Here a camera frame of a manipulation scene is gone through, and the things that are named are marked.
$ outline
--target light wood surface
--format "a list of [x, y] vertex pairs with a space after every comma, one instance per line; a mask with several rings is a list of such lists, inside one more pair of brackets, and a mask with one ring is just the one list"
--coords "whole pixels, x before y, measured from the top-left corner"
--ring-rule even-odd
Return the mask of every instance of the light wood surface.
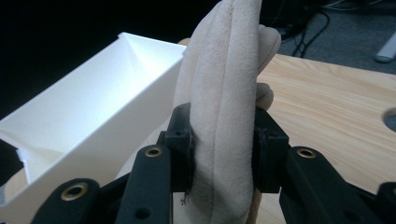
[[[396, 133], [382, 121], [396, 107], [396, 76], [276, 55], [258, 81], [274, 91], [268, 112], [292, 146], [320, 151], [371, 192], [396, 181]], [[285, 223], [277, 197], [264, 196], [257, 223]]]

